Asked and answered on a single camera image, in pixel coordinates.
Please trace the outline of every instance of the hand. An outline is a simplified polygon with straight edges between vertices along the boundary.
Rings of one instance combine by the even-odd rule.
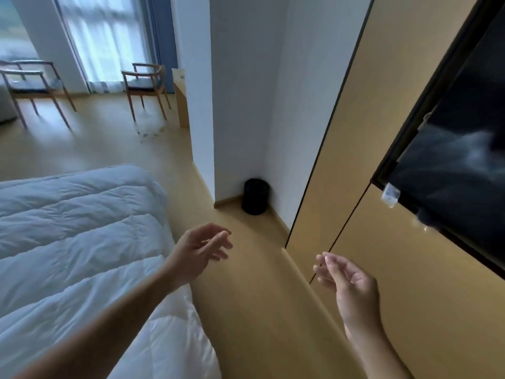
[[[318,281],[336,293],[345,333],[354,345],[357,339],[384,334],[379,309],[379,290],[374,277],[345,257],[323,253],[314,266]]]
[[[186,231],[168,256],[160,274],[169,282],[168,289],[175,290],[197,278],[207,267],[209,260],[228,259],[222,247],[231,249],[228,240],[230,230],[214,223]]]

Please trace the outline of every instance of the chair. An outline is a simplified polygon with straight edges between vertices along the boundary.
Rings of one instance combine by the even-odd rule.
[[[7,88],[9,89],[9,93],[11,94],[12,101],[14,102],[14,107],[16,108],[16,111],[18,112],[19,118],[21,119],[23,126],[27,128],[26,126],[26,121],[25,118],[23,117],[23,113],[21,112],[21,108],[19,107],[19,104],[17,102],[17,99],[22,99],[22,98],[28,98],[32,105],[33,109],[35,110],[35,113],[39,115],[37,107],[35,106],[35,102],[33,101],[34,98],[51,98],[54,102],[54,105],[56,105],[56,109],[58,109],[58,112],[63,118],[63,121],[65,122],[65,125],[70,129],[70,126],[68,124],[67,119],[65,118],[60,106],[58,105],[58,102],[56,101],[56,98],[54,96],[54,92],[57,90],[62,89],[65,95],[68,98],[68,101],[70,102],[70,105],[72,105],[72,108],[74,111],[77,111],[75,108],[75,105],[70,98],[70,95],[68,94],[67,88],[63,84],[63,81],[60,78],[60,75],[56,71],[56,68],[54,67],[54,64],[50,61],[41,61],[41,60],[19,60],[19,61],[12,61],[12,62],[2,62],[1,65],[8,65],[12,66],[15,65],[19,68],[19,70],[11,70],[11,69],[0,69],[0,74],[2,74],[3,79],[5,81],[5,84]],[[56,76],[56,79],[51,82],[47,82],[46,78],[44,77],[44,72],[42,70],[23,70],[21,65],[48,65],[53,68],[54,75]],[[21,81],[9,81],[9,78],[7,77],[8,75],[13,75],[13,76],[21,76]],[[38,80],[27,80],[27,76],[39,76],[41,79]]]
[[[165,99],[168,102],[168,107],[172,109],[170,101],[168,101],[167,89],[165,87],[165,65],[156,65],[152,63],[133,63],[132,65],[134,72],[123,70],[121,73],[123,74],[126,95],[128,96],[128,101],[130,102],[130,109],[133,120],[136,121],[135,112],[133,111],[133,103],[131,101],[132,95],[140,96],[142,107],[144,109],[145,106],[143,96],[156,96],[158,103],[160,104],[161,112],[163,113],[163,118],[167,120],[167,116],[165,115],[165,110],[163,109],[160,98],[160,94],[163,93],[165,95]],[[153,68],[155,71],[152,73],[140,73],[137,72],[137,67]],[[126,79],[126,76],[133,76],[135,79],[128,81]]]

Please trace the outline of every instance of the bed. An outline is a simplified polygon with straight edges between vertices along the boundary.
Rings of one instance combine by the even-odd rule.
[[[159,268],[165,191],[131,165],[0,183],[0,377]],[[109,378],[220,378],[189,286],[155,309]]]

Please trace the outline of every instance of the black seat cushion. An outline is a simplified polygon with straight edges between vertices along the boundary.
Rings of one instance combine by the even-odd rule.
[[[153,82],[151,81],[151,78],[135,78],[133,80],[129,80],[128,82],[128,88],[131,90],[137,90],[137,91],[155,91],[153,88]],[[158,79],[156,81],[156,88],[161,88],[162,81],[161,79]]]
[[[53,90],[59,90],[63,88],[63,83],[55,79],[51,82],[47,82],[49,84],[49,87]],[[33,79],[33,80],[19,80],[19,81],[14,81],[14,80],[9,80],[9,85],[14,93],[48,93],[46,86],[44,85],[44,82],[42,82],[42,79],[39,78],[38,80]]]

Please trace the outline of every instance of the floor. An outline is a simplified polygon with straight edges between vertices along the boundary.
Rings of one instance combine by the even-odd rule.
[[[286,233],[274,216],[248,216],[238,202],[214,209],[191,162],[189,130],[178,127],[165,101],[167,122],[154,97],[144,100],[146,109],[134,98],[135,124],[126,95],[76,98],[77,113],[62,99],[72,131],[51,101],[36,101],[39,117],[22,101],[28,130],[19,122],[0,126],[0,180],[124,163],[145,168],[169,194],[175,239],[208,221],[233,231],[230,259],[192,285],[224,379],[361,377],[342,335],[281,252]]]

